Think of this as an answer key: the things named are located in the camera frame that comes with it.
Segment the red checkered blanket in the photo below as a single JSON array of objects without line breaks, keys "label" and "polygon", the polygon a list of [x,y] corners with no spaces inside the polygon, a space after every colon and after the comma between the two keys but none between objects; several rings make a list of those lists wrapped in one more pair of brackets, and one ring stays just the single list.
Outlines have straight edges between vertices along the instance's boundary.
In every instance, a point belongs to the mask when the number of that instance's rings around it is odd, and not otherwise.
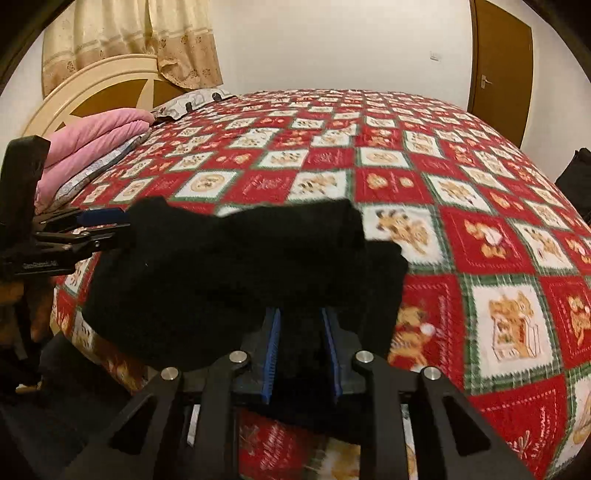
[{"label": "red checkered blanket", "polygon": [[[410,263],[392,365],[441,368],[538,479],[564,467],[591,432],[591,232],[476,117],[402,93],[239,96],[163,125],[72,204],[126,207],[152,195],[215,215],[348,197],[366,237],[399,243]],[[96,260],[59,283],[54,320],[136,390],[146,367],[82,318]],[[356,446],[250,413],[241,432],[245,476],[356,476]]]}]

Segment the silver screw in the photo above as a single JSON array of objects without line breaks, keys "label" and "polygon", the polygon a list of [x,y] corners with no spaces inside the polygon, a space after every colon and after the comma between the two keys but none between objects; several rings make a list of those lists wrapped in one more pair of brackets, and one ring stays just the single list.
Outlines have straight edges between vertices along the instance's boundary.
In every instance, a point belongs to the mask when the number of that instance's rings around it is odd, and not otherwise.
[{"label": "silver screw", "polygon": [[439,380],[441,378],[441,370],[437,367],[427,367],[423,369],[423,375],[429,380]]},{"label": "silver screw", "polygon": [[160,376],[164,380],[174,380],[178,377],[178,370],[174,367],[166,367],[160,372]]},{"label": "silver screw", "polygon": [[246,362],[247,358],[248,355],[246,354],[246,352],[243,352],[242,350],[235,350],[232,353],[230,353],[230,361],[233,364],[242,364]]},{"label": "silver screw", "polygon": [[360,350],[355,354],[355,358],[358,362],[363,364],[370,364],[374,361],[374,355],[372,352],[368,352],[367,350]]}]

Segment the brown wooden door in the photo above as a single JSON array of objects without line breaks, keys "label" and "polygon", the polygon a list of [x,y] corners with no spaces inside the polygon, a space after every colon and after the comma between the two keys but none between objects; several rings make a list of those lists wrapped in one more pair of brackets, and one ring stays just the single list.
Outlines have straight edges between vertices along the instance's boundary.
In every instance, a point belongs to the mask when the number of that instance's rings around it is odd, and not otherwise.
[{"label": "brown wooden door", "polygon": [[474,0],[475,75],[471,113],[521,146],[534,77],[531,28],[486,0]]}]

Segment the curved wooden headboard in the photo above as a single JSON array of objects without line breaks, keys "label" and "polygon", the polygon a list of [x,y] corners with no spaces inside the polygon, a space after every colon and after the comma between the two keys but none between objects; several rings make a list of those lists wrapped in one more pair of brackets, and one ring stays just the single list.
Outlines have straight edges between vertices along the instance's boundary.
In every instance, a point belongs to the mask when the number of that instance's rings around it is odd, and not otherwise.
[{"label": "curved wooden headboard", "polygon": [[76,72],[51,92],[22,135],[46,137],[81,117],[115,108],[152,110],[183,93],[159,74],[154,55],[110,57]]}]

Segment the beige curtain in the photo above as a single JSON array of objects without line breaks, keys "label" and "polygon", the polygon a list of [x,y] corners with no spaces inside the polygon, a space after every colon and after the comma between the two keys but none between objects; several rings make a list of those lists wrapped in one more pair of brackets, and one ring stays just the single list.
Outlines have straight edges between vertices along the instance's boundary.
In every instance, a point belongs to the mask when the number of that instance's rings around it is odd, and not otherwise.
[{"label": "beige curtain", "polygon": [[209,0],[76,0],[45,31],[43,94],[78,70],[125,53],[158,56],[175,85],[221,85]]}]

